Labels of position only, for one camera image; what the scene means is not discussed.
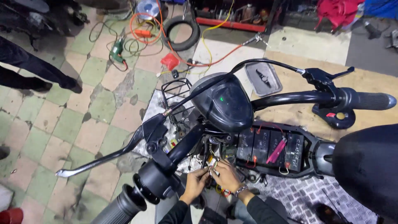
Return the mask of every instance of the wooden board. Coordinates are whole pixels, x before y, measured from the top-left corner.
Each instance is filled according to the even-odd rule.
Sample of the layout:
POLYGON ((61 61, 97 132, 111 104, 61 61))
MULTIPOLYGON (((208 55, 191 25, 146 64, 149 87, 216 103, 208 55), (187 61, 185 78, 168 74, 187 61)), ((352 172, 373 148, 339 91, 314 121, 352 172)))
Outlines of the wooden board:
MULTIPOLYGON (((294 55, 287 55, 275 51, 267 51, 265 57, 298 67, 320 68, 330 74, 347 70, 348 67, 325 61, 317 61, 294 55)), ((279 93, 314 90, 314 86, 307 83, 298 73, 274 66, 283 85, 279 93)), ((375 72, 355 69, 355 72, 334 80, 337 87, 350 87, 358 92, 384 92, 398 97, 398 78, 375 72)), ((252 93, 251 100, 259 97, 252 93)), ((347 130, 334 130, 324 120, 313 114, 313 104, 291 104, 273 106, 255 113, 261 120, 279 122, 290 125, 305 126, 312 134, 337 141, 347 133, 378 125, 398 123, 398 106, 383 111, 355 110, 355 124, 347 130)))

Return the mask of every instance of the scooter seat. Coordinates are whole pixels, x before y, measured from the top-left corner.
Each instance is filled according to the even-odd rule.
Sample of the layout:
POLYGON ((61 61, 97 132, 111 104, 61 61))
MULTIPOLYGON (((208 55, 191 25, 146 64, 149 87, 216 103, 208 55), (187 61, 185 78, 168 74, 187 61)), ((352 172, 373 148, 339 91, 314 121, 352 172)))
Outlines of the scooter seat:
POLYGON ((48 4, 43 0, 14 0, 14 1, 38 13, 48 13, 50 11, 48 4))
POLYGON ((333 152, 336 180, 381 217, 398 220, 398 124, 376 126, 340 139, 333 152))

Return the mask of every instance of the motorcycle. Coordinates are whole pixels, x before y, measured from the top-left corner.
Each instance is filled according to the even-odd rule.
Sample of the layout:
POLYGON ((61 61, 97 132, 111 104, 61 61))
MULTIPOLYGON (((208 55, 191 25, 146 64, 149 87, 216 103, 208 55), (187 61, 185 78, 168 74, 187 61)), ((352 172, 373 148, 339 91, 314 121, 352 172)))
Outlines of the motorcycle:
POLYGON ((333 79, 351 71, 353 68, 331 75, 321 69, 299 69, 269 59, 243 61, 228 73, 201 78, 190 88, 187 98, 143 122, 126 147, 77 169, 61 169, 56 175, 70 177, 92 169, 132 151, 144 139, 146 151, 152 158, 134 174, 135 186, 124 184, 122 193, 92 221, 96 224, 128 223, 139 211, 146 210, 145 200, 158 204, 175 193, 183 194, 184 186, 175 171, 204 138, 215 144, 236 145, 235 164, 257 172, 289 178, 334 176, 361 204, 380 216, 398 220, 398 196, 395 194, 398 183, 388 178, 398 174, 393 167, 398 158, 397 125, 360 130, 334 143, 300 127, 254 122, 254 111, 282 104, 313 103, 321 110, 333 112, 387 110, 396 105, 396 99, 385 93, 356 92, 334 86, 333 79), (270 63, 297 72, 316 90, 276 94, 250 102, 234 73, 252 62, 270 63), (192 128, 166 153, 163 147, 168 129, 164 122, 188 101, 195 106, 194 118, 190 120, 194 121, 192 128))
MULTIPOLYGON (((10 33, 12 30, 29 36, 30 45, 38 51, 33 42, 49 32, 69 36, 67 11, 63 8, 67 1, 58 3, 44 0, 5 0, 0 2, 0 31, 10 33)), ((79 13, 76 3, 72 6, 73 21, 87 21, 87 15, 79 13)))

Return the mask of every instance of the chrome brake lever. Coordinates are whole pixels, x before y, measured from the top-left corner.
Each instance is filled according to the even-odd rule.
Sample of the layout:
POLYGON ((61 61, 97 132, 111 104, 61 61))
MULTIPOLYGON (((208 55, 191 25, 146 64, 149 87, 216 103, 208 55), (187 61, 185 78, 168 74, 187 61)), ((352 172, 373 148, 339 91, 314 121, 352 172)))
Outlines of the chrome brake lever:
POLYGON ((55 173, 55 175, 59 176, 59 177, 71 177, 73 175, 79 174, 81 172, 92 169, 96 166, 99 166, 103 163, 109 162, 110 160, 113 160, 114 158, 117 158, 121 155, 124 155, 124 154, 132 151, 137 146, 137 144, 144 138, 144 134, 143 134, 142 130, 143 130, 142 126, 139 126, 137 128, 133 137, 131 138, 130 142, 127 144, 126 147, 124 147, 116 152, 113 152, 109 155, 106 155, 100 159, 91 161, 91 162, 89 162, 85 165, 82 165, 76 169, 70 169, 70 170, 69 169, 60 169, 55 173))

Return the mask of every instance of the red cloth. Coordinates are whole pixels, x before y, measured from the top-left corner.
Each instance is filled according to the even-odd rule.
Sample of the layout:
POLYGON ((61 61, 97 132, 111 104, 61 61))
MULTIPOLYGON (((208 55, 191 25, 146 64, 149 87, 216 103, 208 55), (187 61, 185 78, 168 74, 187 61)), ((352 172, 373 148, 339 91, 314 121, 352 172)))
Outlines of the red cloth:
POLYGON ((323 17, 326 17, 332 22, 333 29, 336 29, 340 25, 346 26, 354 20, 358 5, 364 1, 365 0, 319 0, 317 7, 319 23, 323 17))

